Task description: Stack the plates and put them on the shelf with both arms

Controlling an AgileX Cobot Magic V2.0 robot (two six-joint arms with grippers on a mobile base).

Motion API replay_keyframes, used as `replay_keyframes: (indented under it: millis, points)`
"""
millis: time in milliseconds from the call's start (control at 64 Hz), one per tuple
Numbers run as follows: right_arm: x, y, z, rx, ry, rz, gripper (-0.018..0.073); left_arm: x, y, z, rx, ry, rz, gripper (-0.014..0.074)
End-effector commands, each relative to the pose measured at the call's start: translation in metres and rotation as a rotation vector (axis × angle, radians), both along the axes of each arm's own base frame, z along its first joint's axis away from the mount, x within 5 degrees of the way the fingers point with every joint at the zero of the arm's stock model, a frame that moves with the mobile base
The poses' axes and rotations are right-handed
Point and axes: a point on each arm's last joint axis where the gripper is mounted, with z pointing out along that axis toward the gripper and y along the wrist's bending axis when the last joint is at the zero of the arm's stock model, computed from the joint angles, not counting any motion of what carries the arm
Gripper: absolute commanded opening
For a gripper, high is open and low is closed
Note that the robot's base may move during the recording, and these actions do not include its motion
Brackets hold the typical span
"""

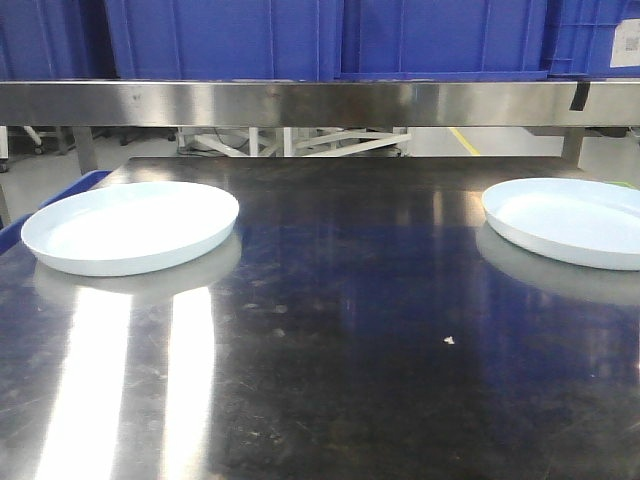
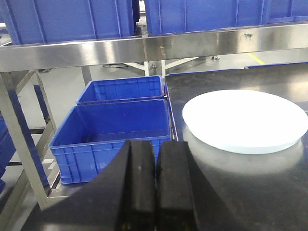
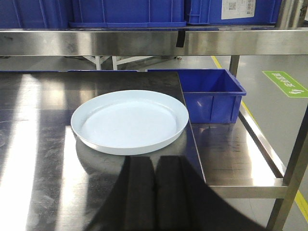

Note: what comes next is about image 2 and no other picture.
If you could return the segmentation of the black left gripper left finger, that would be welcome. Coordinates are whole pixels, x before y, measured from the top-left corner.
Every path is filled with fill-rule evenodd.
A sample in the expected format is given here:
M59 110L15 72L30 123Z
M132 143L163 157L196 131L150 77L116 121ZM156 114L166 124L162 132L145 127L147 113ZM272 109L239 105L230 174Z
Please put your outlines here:
M125 141L91 182L31 215L24 231L153 231L154 153L149 141Z

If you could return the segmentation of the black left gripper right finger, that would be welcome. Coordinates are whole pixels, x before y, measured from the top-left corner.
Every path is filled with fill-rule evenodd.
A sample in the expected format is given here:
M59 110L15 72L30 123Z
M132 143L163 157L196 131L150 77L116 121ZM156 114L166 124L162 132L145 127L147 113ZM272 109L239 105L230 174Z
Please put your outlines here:
M243 230L243 225L200 170L187 142L164 142L156 172L157 230Z

